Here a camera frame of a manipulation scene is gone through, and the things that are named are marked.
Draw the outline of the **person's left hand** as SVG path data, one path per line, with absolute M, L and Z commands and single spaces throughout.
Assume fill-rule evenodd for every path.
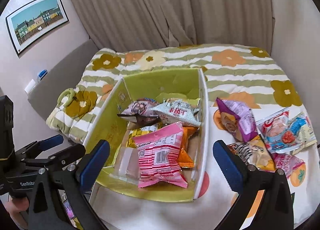
M 25 212 L 29 208 L 29 200 L 27 197 L 22 199 L 9 197 L 9 201 L 4 204 L 4 207 L 19 229 L 28 229 L 28 223 L 21 215 L 21 212 Z

